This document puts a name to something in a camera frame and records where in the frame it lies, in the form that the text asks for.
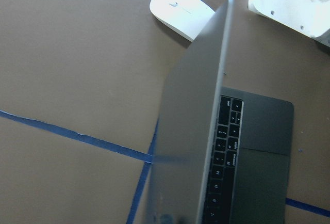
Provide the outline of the grey laptop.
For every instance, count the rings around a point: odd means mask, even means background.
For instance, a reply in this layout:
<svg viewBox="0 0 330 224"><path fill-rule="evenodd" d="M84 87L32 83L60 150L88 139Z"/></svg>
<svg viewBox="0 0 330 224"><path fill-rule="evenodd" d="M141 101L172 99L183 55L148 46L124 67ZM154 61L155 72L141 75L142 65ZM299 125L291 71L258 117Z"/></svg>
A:
<svg viewBox="0 0 330 224"><path fill-rule="evenodd" d="M284 223L294 107L223 86L234 0L163 89L145 223Z"/></svg>

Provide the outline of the white computer mouse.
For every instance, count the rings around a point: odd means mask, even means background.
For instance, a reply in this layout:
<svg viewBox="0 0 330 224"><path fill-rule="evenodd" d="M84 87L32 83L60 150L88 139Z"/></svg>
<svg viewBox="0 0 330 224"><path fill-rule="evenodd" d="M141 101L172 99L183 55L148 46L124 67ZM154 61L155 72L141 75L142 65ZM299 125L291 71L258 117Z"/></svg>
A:
<svg viewBox="0 0 330 224"><path fill-rule="evenodd" d="M155 18L191 42L215 13L201 0L151 0L149 8Z"/></svg>

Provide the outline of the white mounting pillar with base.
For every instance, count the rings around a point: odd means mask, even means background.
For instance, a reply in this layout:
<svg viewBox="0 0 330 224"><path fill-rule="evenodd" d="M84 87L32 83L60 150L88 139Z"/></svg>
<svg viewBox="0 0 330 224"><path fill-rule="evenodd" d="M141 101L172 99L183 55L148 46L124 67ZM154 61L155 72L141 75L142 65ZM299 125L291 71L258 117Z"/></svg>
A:
<svg viewBox="0 0 330 224"><path fill-rule="evenodd" d="M248 0L248 9L329 46L329 0Z"/></svg>

